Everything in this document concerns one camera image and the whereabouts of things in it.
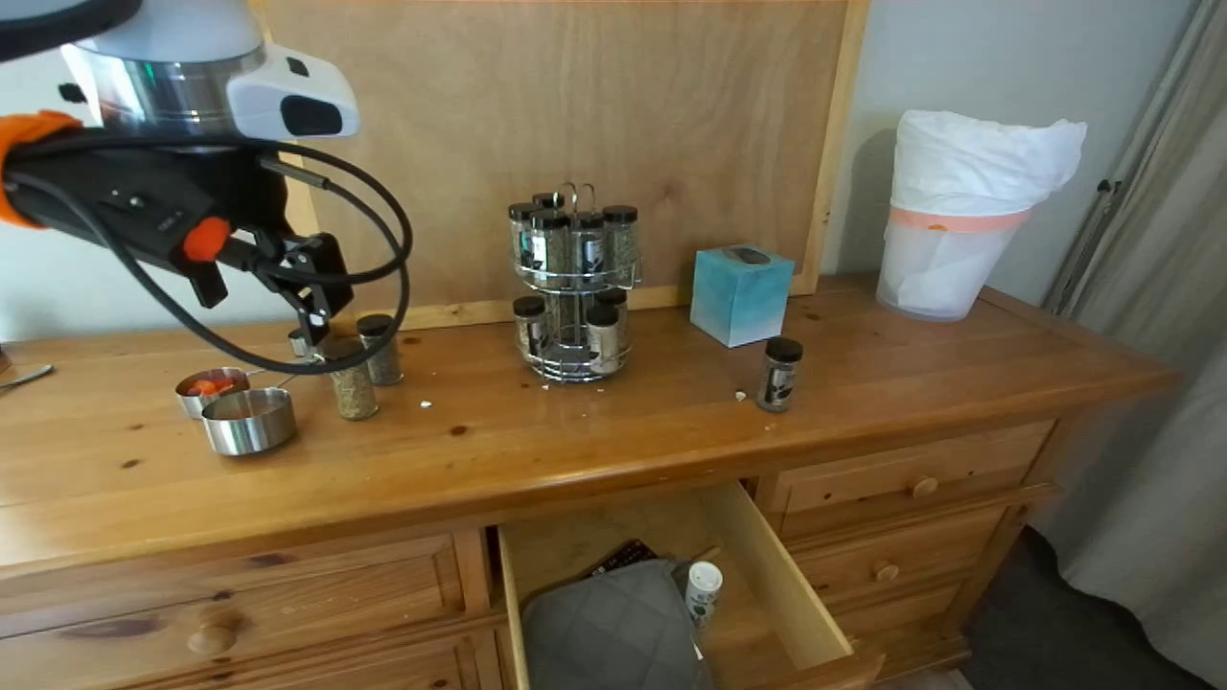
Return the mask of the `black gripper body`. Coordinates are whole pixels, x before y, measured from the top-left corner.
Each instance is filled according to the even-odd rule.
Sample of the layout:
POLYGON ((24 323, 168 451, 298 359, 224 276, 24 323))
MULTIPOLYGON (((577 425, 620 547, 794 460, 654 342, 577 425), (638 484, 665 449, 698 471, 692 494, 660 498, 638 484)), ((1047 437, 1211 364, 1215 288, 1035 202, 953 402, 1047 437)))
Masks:
POLYGON ((201 308, 228 299, 224 263, 259 276, 297 310, 353 299, 335 235, 298 239, 269 147, 181 147, 137 134, 49 134, 6 159, 18 218, 178 272, 201 308))

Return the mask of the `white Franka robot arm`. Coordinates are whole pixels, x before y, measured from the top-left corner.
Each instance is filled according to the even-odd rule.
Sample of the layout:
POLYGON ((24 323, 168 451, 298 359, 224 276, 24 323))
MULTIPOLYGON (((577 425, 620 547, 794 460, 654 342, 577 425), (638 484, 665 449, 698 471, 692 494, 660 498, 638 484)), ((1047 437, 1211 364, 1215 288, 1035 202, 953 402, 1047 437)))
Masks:
POLYGON ((6 118, 6 222, 93 240, 137 281, 178 272, 201 308, 228 299, 229 263, 323 336, 358 276, 335 235, 284 218, 280 153, 362 126, 351 80, 264 42, 246 0, 6 0, 0 58, 48 51, 89 118, 6 118))

